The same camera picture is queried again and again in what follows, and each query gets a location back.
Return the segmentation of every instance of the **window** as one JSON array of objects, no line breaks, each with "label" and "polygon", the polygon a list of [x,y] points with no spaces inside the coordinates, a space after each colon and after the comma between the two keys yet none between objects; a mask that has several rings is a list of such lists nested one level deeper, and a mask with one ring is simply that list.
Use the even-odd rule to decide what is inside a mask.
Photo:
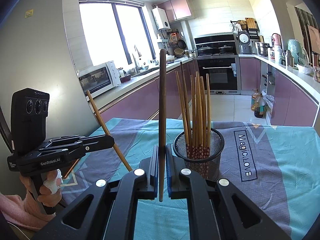
[{"label": "window", "polygon": [[130,69],[136,49],[144,61],[155,59],[141,7],[80,3],[80,14],[93,65],[113,60],[117,68]]}]

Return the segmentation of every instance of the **sink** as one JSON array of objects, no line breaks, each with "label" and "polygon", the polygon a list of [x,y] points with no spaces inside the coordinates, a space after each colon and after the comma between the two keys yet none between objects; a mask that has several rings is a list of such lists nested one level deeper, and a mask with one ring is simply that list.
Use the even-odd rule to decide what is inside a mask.
[{"label": "sink", "polygon": [[160,67],[149,68],[148,70],[143,71],[143,72],[141,72],[141,73],[139,73],[139,74],[136,74],[136,75],[134,75],[134,76],[132,76],[132,77],[143,76],[143,75],[146,75],[146,74],[148,74],[148,73],[150,73],[150,72],[153,72],[153,71],[155,71],[155,70],[158,70],[159,68],[160,68]]}]

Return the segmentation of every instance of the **window frame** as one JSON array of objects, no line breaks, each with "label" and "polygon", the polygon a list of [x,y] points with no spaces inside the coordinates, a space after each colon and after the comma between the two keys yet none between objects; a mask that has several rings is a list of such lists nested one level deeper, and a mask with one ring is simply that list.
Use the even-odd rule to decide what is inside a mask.
[{"label": "window frame", "polygon": [[119,19],[119,15],[118,15],[118,11],[117,11],[116,5],[130,6],[130,7],[137,8],[138,11],[139,11],[139,14],[140,14],[140,18],[141,18],[141,22],[142,22],[142,25],[143,25],[143,28],[144,28],[144,32],[145,32],[147,40],[148,40],[148,44],[149,44],[150,52],[151,52],[151,55],[152,55],[152,59],[156,59],[155,49],[154,49],[154,47],[152,45],[150,32],[149,32],[149,29],[148,29],[148,26],[147,26],[147,22],[146,22],[146,19],[144,17],[143,11],[142,11],[142,7],[134,6],[134,5],[130,5],[130,4],[117,3],[117,2],[79,1],[79,4],[87,4],[87,3],[110,3],[111,4],[112,10],[113,10],[113,14],[114,14],[114,17],[116,19],[116,24],[117,24],[118,32],[119,32],[120,39],[121,39],[121,42],[122,42],[122,46],[124,48],[124,53],[125,53],[125,56],[127,58],[128,65],[132,64],[132,60],[131,60],[131,57],[130,57],[130,53],[129,53],[127,44],[125,42],[125,36],[124,36],[123,30],[122,30],[122,27],[121,27],[121,23],[120,23],[120,19]]}]

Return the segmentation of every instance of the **yellow sticker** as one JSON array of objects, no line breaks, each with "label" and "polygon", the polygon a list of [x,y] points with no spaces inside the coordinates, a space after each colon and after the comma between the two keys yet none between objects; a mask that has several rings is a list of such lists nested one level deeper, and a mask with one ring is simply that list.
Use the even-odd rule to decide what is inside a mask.
[{"label": "yellow sticker", "polygon": [[28,10],[28,11],[26,11],[25,18],[28,18],[28,17],[30,17],[32,15],[33,15],[33,9],[32,10]]}]

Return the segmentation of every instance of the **microwave oven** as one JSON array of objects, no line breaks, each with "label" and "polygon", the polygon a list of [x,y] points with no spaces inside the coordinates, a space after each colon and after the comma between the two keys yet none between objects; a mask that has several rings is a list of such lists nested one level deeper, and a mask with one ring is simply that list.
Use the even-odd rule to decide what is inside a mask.
[{"label": "microwave oven", "polygon": [[119,71],[113,61],[81,69],[78,72],[78,78],[87,101],[89,101],[87,90],[95,98],[121,84]]}]

